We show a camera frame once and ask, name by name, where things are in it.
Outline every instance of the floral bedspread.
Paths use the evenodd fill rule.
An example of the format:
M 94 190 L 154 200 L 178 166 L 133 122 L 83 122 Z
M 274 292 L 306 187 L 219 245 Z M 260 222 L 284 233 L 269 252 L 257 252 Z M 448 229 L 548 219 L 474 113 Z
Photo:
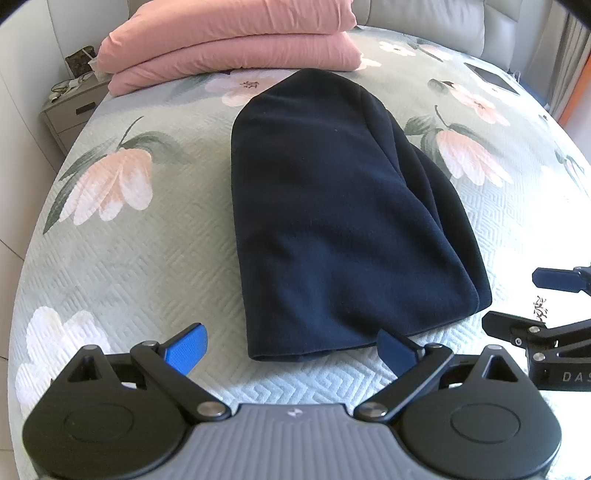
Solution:
M 356 29 L 358 71 L 460 194 L 482 250 L 492 308 L 550 327 L 589 317 L 590 298 L 537 290 L 536 267 L 591 262 L 591 166 L 515 80 L 478 59 L 401 34 Z M 504 76 L 519 95 L 465 62 Z M 204 74 L 107 98 L 68 155 L 25 259 L 10 343 L 9 410 L 18 469 L 35 477 L 21 429 L 52 378 L 87 343 L 123 352 L 199 321 L 209 352 L 190 378 L 238 403 L 340 402 L 393 376 L 374 348 L 305 364 L 246 354 L 230 195 L 230 132 L 240 108 L 289 70 Z M 419 342 L 479 353 L 482 314 Z M 523 351 L 506 346 L 525 366 Z M 544 393 L 563 428 L 552 480 L 591 475 L 590 394 Z

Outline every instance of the logo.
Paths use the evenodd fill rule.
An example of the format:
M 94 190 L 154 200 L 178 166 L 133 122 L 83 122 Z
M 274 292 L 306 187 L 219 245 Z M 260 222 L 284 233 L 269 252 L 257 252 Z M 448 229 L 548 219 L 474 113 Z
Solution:
M 583 372 L 564 372 L 564 374 L 562 375 L 562 381 L 563 382 L 588 382 L 591 383 L 591 373 L 584 374 Z
M 287 414 L 292 419 L 296 419 L 297 417 L 302 416 L 304 414 L 304 412 L 302 412 L 299 408 L 291 408 L 291 409 L 287 410 Z

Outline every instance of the curtain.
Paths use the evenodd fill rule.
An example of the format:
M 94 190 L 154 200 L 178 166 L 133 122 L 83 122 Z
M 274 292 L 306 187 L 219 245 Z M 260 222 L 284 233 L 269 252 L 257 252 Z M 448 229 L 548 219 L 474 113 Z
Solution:
M 591 34 L 573 14 L 567 13 L 550 77 L 550 115 L 559 119 L 566 108 L 591 52 Z
M 587 87 L 591 84 L 591 59 L 587 60 L 585 67 L 583 68 L 583 72 L 577 81 L 577 85 L 574 87 L 573 94 L 569 98 L 569 102 L 560 115 L 560 120 L 558 123 L 561 127 L 566 127 L 570 117 L 574 113 L 577 105 L 581 102 L 584 97 L 585 92 L 587 91 Z

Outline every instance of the headboard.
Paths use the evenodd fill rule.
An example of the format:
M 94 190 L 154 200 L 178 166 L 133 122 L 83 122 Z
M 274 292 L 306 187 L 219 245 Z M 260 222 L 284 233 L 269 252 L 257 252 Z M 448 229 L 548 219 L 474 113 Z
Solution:
M 359 25 L 416 35 L 509 68 L 522 0 L 353 0 Z M 147 0 L 128 0 L 129 16 Z

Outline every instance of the folded black fabric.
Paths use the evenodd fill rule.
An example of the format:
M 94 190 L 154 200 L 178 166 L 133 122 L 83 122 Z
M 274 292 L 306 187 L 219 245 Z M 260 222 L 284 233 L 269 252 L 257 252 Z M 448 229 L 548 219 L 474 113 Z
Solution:
M 244 107 L 232 203 L 256 360 L 368 346 L 380 328 L 412 335 L 491 304 L 454 187 L 336 74 L 300 70 Z

